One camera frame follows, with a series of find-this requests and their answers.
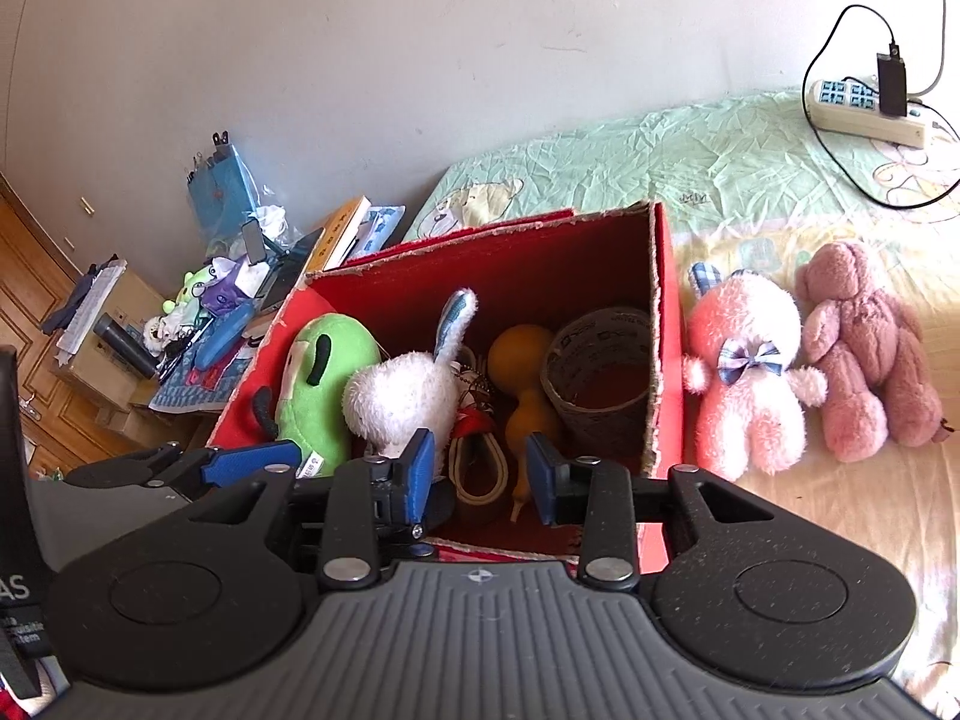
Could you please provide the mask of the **blue pencil case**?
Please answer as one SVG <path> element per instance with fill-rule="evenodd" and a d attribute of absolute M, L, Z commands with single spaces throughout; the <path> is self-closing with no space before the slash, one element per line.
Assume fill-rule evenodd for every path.
<path fill-rule="evenodd" d="M 245 326 L 254 317 L 256 308 L 252 301 L 245 301 L 231 310 L 229 314 L 218 317 L 210 323 L 197 344 L 194 367 L 205 372 L 217 366 L 229 349 L 242 337 Z"/>

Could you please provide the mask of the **white power strip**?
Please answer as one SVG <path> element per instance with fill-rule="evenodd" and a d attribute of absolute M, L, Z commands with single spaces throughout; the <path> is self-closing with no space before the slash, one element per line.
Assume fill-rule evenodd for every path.
<path fill-rule="evenodd" d="M 908 148 L 924 148 L 928 141 L 926 115 L 908 112 L 905 117 L 885 117 L 878 109 L 878 94 L 862 83 L 818 80 L 807 89 L 805 104 L 811 121 L 820 130 Z"/>

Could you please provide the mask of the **black thermos bottle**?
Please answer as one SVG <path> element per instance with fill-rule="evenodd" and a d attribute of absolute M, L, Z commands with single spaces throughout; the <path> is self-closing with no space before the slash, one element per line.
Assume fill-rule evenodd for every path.
<path fill-rule="evenodd" d="M 93 332 L 114 355 L 119 356 L 140 377 L 153 379 L 158 374 L 158 360 L 155 356 L 135 335 L 127 332 L 109 314 L 99 316 L 99 319 L 94 322 Z"/>

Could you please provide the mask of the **green cartoon bed sheet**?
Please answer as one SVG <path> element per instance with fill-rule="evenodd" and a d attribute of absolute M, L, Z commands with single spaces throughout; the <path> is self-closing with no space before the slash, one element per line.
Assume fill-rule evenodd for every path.
<path fill-rule="evenodd" d="M 838 223 L 857 232 L 958 218 L 958 142 L 923 149 L 812 132 L 794 91 L 656 110 L 553 133 L 449 167 L 409 241 L 558 210 L 659 202 L 682 238 Z"/>

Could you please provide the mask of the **cardboard box on floor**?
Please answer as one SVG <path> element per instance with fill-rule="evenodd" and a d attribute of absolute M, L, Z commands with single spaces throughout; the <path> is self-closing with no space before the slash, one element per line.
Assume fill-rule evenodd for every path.
<path fill-rule="evenodd" d="M 110 262 L 55 342 L 53 373 L 94 403 L 127 411 L 143 376 L 94 332 L 102 316 L 140 338 L 145 322 L 160 313 L 164 298 L 125 260 Z"/>

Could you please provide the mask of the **wooden wardrobe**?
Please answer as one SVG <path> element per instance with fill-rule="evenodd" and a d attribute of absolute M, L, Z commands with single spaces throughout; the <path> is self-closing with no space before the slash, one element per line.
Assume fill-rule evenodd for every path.
<path fill-rule="evenodd" d="M 101 406 L 53 372 L 55 340 L 41 325 L 70 296 L 78 271 L 9 185 L 2 187 L 2 343 L 16 351 L 31 470 L 71 468 L 137 445 L 99 424 Z"/>

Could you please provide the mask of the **mauve bear plush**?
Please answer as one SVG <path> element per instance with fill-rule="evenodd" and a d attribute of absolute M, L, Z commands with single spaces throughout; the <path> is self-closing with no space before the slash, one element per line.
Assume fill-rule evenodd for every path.
<path fill-rule="evenodd" d="M 827 379 L 820 413 L 836 460 L 866 460 L 889 440 L 923 447 L 953 434 L 921 325 L 861 244 L 820 247 L 797 269 L 796 291 L 812 306 L 800 343 L 805 360 Z"/>

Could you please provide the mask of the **pink white bear plush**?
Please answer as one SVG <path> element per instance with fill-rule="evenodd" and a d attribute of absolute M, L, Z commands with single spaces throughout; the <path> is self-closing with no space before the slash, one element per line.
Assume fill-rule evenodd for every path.
<path fill-rule="evenodd" d="M 797 367 L 800 314 L 793 296 L 755 271 L 725 277 L 693 263 L 697 300 L 686 319 L 683 387 L 701 398 L 698 465 L 727 481 L 774 475 L 802 458 L 805 408 L 825 403 L 825 374 Z"/>

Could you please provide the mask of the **blue patterned cloth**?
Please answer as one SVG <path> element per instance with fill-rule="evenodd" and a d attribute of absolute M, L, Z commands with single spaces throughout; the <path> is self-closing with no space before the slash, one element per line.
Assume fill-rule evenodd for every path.
<path fill-rule="evenodd" d="M 221 413 L 228 405 L 229 397 L 251 364 L 256 350 L 241 341 L 232 355 L 226 356 L 215 366 L 199 371 L 195 367 L 197 348 L 185 351 L 176 369 L 171 372 L 156 394 L 149 400 L 148 408 L 167 415 L 187 413 Z"/>

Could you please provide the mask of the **blue patterned book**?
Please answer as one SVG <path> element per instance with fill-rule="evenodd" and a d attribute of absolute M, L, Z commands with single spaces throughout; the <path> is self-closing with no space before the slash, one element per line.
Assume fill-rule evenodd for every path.
<path fill-rule="evenodd" d="M 359 225 L 348 260 L 363 259 L 384 249 L 404 215 L 404 205 L 371 206 Z"/>

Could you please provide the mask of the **white bunny plush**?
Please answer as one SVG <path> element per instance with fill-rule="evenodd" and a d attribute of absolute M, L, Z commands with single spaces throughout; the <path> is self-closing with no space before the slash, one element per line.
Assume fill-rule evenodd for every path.
<path fill-rule="evenodd" d="M 433 473 L 441 476 L 459 408 L 454 363 L 477 309 L 477 294 L 457 289 L 441 310 L 431 351 L 410 351 L 361 367 L 348 379 L 342 397 L 345 422 L 376 454 L 397 458 L 418 429 L 430 429 Z"/>

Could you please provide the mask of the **green plush toy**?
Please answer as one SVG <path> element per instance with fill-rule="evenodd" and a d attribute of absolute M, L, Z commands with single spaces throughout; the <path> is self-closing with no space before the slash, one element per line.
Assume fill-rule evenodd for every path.
<path fill-rule="evenodd" d="M 332 476 L 352 456 L 343 392 L 355 372 L 379 361 L 381 349 L 363 323 L 331 312 L 299 330 L 286 356 L 278 397 L 267 385 L 254 394 L 252 413 L 263 433 L 299 447 L 300 478 Z"/>

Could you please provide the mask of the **red cardboard box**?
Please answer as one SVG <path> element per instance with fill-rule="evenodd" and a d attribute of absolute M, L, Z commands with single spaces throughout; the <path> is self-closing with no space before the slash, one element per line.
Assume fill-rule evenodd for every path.
<path fill-rule="evenodd" d="M 652 344 L 641 383 L 649 400 L 638 421 L 640 447 L 624 462 L 660 478 L 682 460 L 682 317 L 669 224 L 658 203 L 592 215 L 556 211 L 454 232 L 309 278 L 278 312 L 210 442 L 222 449 L 263 442 L 252 397 L 280 387 L 288 349 L 309 320 L 347 314 L 389 355 L 428 351 L 441 309 L 459 288 L 477 294 L 477 316 L 466 333 L 477 355 L 519 323 L 560 330 L 594 310 L 644 310 Z"/>

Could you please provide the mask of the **yellow book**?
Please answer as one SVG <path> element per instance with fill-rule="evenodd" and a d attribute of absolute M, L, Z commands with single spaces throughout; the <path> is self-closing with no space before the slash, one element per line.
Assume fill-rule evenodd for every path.
<path fill-rule="evenodd" d="M 347 260 L 355 245 L 359 227 L 370 208 L 370 199 L 366 195 L 358 195 L 340 205 L 325 220 L 324 231 L 317 238 L 304 265 L 304 273 L 308 277 L 322 271 L 334 270 Z"/>

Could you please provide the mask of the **orange gourd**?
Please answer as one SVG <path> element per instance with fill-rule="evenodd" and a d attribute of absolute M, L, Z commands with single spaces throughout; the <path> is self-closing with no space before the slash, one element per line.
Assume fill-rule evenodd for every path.
<path fill-rule="evenodd" d="M 526 439 L 542 433 L 556 440 L 562 423 L 545 395 L 540 374 L 553 335 L 540 325 L 521 323 L 509 327 L 494 340 L 487 358 L 487 374 L 501 394 L 516 401 L 506 419 L 505 439 L 517 461 L 517 481 L 512 489 L 511 522 L 516 523 L 530 499 L 527 477 Z"/>

